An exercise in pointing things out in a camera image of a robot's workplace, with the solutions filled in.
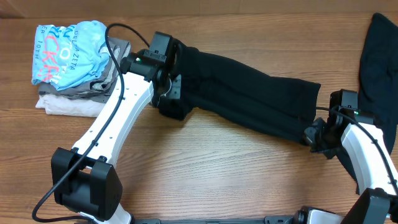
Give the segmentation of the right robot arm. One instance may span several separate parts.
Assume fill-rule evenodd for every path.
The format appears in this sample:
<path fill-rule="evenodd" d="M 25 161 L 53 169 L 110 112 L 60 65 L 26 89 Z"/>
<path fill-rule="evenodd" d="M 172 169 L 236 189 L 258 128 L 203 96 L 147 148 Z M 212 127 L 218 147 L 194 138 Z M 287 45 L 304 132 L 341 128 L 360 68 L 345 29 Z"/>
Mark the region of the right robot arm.
<path fill-rule="evenodd" d="M 304 138 L 312 152 L 333 157 L 339 150 L 349 157 L 356 176 L 359 199 L 345 216 L 303 207 L 291 223 L 397 222 L 397 170 L 388 154 L 382 130 L 372 116 L 360 110 L 335 106 L 326 121 L 308 127 Z"/>

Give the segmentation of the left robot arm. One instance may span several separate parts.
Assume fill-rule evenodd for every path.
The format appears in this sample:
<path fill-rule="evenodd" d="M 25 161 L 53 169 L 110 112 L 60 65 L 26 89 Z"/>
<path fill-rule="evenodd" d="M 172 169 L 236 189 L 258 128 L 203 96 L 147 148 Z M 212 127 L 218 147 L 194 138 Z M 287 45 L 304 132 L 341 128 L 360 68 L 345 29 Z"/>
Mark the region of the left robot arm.
<path fill-rule="evenodd" d="M 89 130 L 71 149 L 58 148 L 51 160 L 57 204 L 88 223 L 133 223 L 121 205 L 116 165 L 123 144 L 142 110 L 172 92 L 169 72 L 175 53 L 148 50 L 121 60 L 115 89 Z"/>

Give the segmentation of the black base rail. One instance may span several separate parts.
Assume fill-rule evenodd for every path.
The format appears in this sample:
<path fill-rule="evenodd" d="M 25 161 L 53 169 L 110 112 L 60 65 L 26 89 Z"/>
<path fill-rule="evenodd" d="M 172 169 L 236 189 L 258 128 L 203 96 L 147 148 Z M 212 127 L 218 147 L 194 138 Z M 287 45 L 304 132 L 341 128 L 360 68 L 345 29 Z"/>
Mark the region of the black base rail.
<path fill-rule="evenodd" d="M 207 219 L 207 220 L 160 220 L 160 219 L 135 219 L 132 216 L 122 220 L 108 220 L 95 223 L 135 223 L 135 224 L 294 224 L 294 223 L 320 223 L 320 224 L 340 224 L 343 217 L 334 213 L 315 210 L 310 212 L 307 218 L 301 219 L 303 215 L 280 215 L 266 216 L 264 218 L 238 218 L 238 219 Z"/>

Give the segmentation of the black t-shirt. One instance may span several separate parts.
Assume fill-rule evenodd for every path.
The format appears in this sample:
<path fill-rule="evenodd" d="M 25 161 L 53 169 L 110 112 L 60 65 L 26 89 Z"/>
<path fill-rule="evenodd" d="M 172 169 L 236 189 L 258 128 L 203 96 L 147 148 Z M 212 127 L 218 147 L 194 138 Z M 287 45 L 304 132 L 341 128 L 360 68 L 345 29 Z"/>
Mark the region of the black t-shirt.
<path fill-rule="evenodd" d="M 294 142 L 315 119 L 319 83 L 272 77 L 241 62 L 201 52 L 176 40 L 167 55 L 170 76 L 182 76 L 179 100 L 161 101 L 160 114 L 183 120 L 194 108 Z"/>

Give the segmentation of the grey folded shirt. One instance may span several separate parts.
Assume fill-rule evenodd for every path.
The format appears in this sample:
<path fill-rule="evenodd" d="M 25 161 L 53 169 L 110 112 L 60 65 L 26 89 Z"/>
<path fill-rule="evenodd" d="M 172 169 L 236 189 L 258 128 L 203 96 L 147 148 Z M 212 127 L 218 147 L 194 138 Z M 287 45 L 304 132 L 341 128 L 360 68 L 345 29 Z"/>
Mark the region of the grey folded shirt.
<path fill-rule="evenodd" d="M 121 59 L 127 56 L 131 49 L 129 41 L 117 39 L 115 37 L 109 38 L 109 44 L 114 52 L 117 63 L 120 63 Z M 110 58 L 108 64 L 102 71 L 101 76 L 95 80 L 84 82 L 76 87 L 60 91 L 57 91 L 49 83 L 41 83 L 39 85 L 38 93 L 41 96 L 52 94 L 55 96 L 65 97 L 70 100 L 86 99 L 99 103 L 106 103 L 116 85 L 117 77 L 118 71 L 115 63 Z"/>

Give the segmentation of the beige folded shirt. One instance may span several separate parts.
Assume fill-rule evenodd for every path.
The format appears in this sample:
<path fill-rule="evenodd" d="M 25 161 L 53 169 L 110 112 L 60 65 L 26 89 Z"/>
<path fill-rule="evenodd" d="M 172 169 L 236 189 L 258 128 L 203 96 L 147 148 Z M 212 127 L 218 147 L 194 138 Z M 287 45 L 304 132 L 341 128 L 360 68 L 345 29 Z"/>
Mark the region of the beige folded shirt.
<path fill-rule="evenodd" d="M 104 103 L 92 100 L 71 100 L 63 96 L 48 94 L 40 95 L 35 107 L 37 109 L 44 109 L 47 114 L 97 117 L 104 106 Z"/>

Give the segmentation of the light blue printed t-shirt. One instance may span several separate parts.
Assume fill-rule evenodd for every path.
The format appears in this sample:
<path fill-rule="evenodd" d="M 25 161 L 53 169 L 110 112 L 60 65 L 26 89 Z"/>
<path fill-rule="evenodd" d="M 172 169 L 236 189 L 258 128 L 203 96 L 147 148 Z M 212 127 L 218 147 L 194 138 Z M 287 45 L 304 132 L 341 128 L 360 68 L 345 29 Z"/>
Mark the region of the light blue printed t-shirt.
<path fill-rule="evenodd" d="M 32 79 L 56 90 L 76 87 L 99 78 L 109 62 L 106 26 L 83 21 L 68 27 L 39 25 L 34 39 Z"/>

